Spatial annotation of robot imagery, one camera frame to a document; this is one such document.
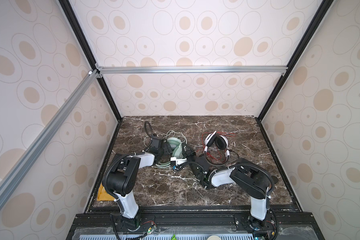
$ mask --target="beige wall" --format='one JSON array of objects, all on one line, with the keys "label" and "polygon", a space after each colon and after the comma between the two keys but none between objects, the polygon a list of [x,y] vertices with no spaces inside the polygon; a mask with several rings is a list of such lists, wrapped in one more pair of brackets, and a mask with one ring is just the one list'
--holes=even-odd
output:
[{"label": "beige wall", "polygon": [[66,239],[115,127],[95,80],[1,209],[0,239]]},{"label": "beige wall", "polygon": [[[0,1],[0,181],[88,68],[54,1]],[[95,80],[1,209],[0,239],[65,239],[115,125]]]},{"label": "beige wall", "polygon": [[53,0],[0,1],[0,181],[88,69]]},{"label": "beige wall", "polygon": [[360,1],[331,8],[263,124],[325,238],[360,240]]},{"label": "beige wall", "polygon": [[[286,65],[320,3],[321,0],[71,1],[97,62],[108,67]],[[254,73],[253,84],[246,85],[251,74],[203,74],[202,84],[196,83],[198,74],[108,75],[107,82],[124,115],[258,116],[273,90],[271,82],[280,74],[262,78],[267,74]],[[129,78],[139,78],[142,84],[131,85]],[[232,78],[236,82],[230,85]],[[152,91],[157,97],[150,96]]]},{"label": "beige wall", "polygon": [[258,116],[281,73],[105,74],[124,116]]}]

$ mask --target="brown marble surface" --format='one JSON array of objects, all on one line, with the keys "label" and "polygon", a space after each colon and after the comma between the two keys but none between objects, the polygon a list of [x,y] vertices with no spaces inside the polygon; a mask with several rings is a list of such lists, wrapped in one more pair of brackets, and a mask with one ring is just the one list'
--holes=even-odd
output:
[{"label": "brown marble surface", "polygon": [[[288,190],[280,176],[269,149],[264,141],[255,119],[247,116],[142,116],[124,117],[110,159],[115,152],[127,153],[143,150],[143,139],[146,137],[144,121],[150,121],[154,133],[165,136],[169,130],[182,132],[188,144],[193,146],[197,154],[202,153],[201,136],[204,132],[214,130],[232,132],[236,136],[228,137],[228,148],[237,152],[240,157],[252,161],[272,175],[278,177],[271,199],[271,204],[292,204]],[[218,157],[213,145],[208,151]],[[237,155],[231,152],[226,166],[235,163]],[[169,161],[164,156],[163,162]],[[238,185],[226,184],[215,189],[205,190],[196,180],[189,167],[180,172],[172,169],[144,167],[139,169],[133,189],[135,200],[139,206],[160,205],[249,205],[250,198]],[[94,207],[117,206],[113,201],[95,201]]]}]

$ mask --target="ear cup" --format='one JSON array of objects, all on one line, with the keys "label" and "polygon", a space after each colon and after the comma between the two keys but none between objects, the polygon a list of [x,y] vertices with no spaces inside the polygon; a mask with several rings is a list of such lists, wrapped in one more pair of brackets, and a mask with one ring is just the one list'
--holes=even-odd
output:
[{"label": "ear cup", "polygon": [[181,144],[181,140],[178,139],[177,137],[169,137],[167,139],[167,142],[171,146],[172,150],[174,150],[177,146]]},{"label": "ear cup", "polygon": [[219,135],[216,137],[215,144],[218,149],[224,150],[228,147],[228,140],[226,137]]},{"label": "ear cup", "polygon": [[173,152],[172,152],[172,156],[176,157],[176,158],[183,158],[183,151],[182,151],[182,145],[180,144],[179,146],[177,146]]},{"label": "ear cup", "polygon": [[213,142],[215,141],[216,137],[218,136],[218,134],[215,132],[208,134],[208,136],[205,138],[204,140],[204,144],[207,147],[212,146]]}]

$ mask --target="black frame bar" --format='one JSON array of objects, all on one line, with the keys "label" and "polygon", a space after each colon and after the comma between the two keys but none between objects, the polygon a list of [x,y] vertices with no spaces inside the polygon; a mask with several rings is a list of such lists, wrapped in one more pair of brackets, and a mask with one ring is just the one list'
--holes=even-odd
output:
[{"label": "black frame bar", "polygon": [[95,199],[97,198],[97,191],[99,190],[101,180],[102,180],[103,175],[104,175],[104,173],[106,171],[107,163],[108,163],[110,155],[112,154],[112,149],[113,149],[113,147],[115,145],[116,137],[117,137],[117,134],[119,133],[122,122],[123,122],[123,118],[121,118],[120,121],[117,123],[116,130],[113,133],[112,139],[110,140],[106,156],[104,157],[103,163],[102,163],[102,165],[100,167],[100,171],[99,171],[99,174],[97,175],[95,185],[92,188],[91,196],[90,196],[89,201],[87,203],[87,206],[85,208],[86,209],[85,212],[92,211],[91,210],[93,208],[92,204],[95,201]]},{"label": "black frame bar", "polygon": [[267,135],[267,133],[265,132],[265,129],[264,129],[264,127],[263,127],[263,124],[261,123],[261,121],[259,120],[259,118],[255,118],[255,119],[256,119],[257,124],[258,124],[259,127],[260,127],[261,134],[263,135],[264,140],[265,140],[265,142],[267,143],[267,146],[268,146],[268,148],[269,148],[269,151],[271,152],[271,155],[272,155],[272,157],[273,157],[273,160],[275,161],[275,164],[276,164],[276,166],[277,166],[277,168],[278,168],[278,170],[279,170],[279,172],[280,172],[281,178],[282,178],[283,181],[284,181],[284,184],[285,184],[285,186],[286,186],[286,188],[287,188],[287,190],[288,190],[288,192],[289,192],[289,195],[291,196],[291,199],[292,199],[293,203],[296,204],[296,205],[298,206],[298,208],[300,209],[300,211],[302,212],[301,205],[300,205],[300,203],[299,203],[299,201],[298,201],[298,199],[297,199],[297,197],[296,197],[296,195],[295,195],[295,193],[294,193],[294,191],[293,191],[293,188],[292,188],[292,186],[291,186],[291,183],[289,182],[288,177],[287,177],[287,175],[285,174],[283,167],[281,166],[281,163],[280,163],[280,161],[279,161],[279,158],[277,157],[276,152],[275,152],[275,150],[273,149],[273,146],[272,146],[271,142],[269,141],[268,135]]},{"label": "black frame bar", "polygon": [[297,46],[295,52],[293,53],[291,59],[289,60],[287,66],[288,69],[284,75],[282,75],[277,82],[276,86],[274,87],[271,95],[269,96],[267,102],[265,103],[263,109],[261,110],[258,119],[260,122],[264,119],[266,113],[268,112],[269,108],[271,107],[273,101],[276,99],[277,95],[279,94],[281,88],[283,87],[285,81],[291,74],[292,70],[294,69],[295,65],[297,64],[300,56],[306,49],[309,41],[311,40],[313,34],[315,33],[316,29],[319,27],[321,20],[324,18],[325,14],[327,13],[329,7],[331,6],[334,0],[323,0],[317,9],[315,15],[312,18],[311,23],[309,24],[307,30],[305,31],[299,45]]},{"label": "black frame bar", "polygon": [[[87,58],[87,60],[89,62],[89,65],[91,66],[92,69],[97,69],[96,59],[93,56],[91,48],[89,47],[89,44],[84,35],[84,32],[82,31],[81,26],[80,26],[79,22],[77,21],[76,15],[72,9],[71,4],[69,3],[69,0],[59,0],[59,3],[68,19],[69,24],[71,25],[73,32],[76,35],[77,41],[79,42],[81,49],[83,50],[85,57]],[[99,82],[99,85],[100,85],[101,89],[103,90],[104,95],[106,96],[106,99],[110,105],[110,108],[112,109],[112,112],[115,114],[115,117],[116,117],[117,121],[119,122],[121,120],[120,112],[117,109],[116,103],[113,100],[112,95],[109,91],[109,88],[101,74],[100,74],[100,78],[98,78],[97,81]]]}]

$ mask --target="yellow object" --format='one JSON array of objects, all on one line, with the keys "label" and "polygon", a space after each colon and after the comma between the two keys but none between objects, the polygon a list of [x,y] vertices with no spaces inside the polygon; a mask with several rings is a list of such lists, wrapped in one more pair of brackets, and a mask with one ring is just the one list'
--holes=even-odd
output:
[{"label": "yellow object", "polygon": [[111,195],[107,194],[103,185],[100,184],[99,191],[97,192],[97,200],[98,201],[113,201],[115,198]]}]

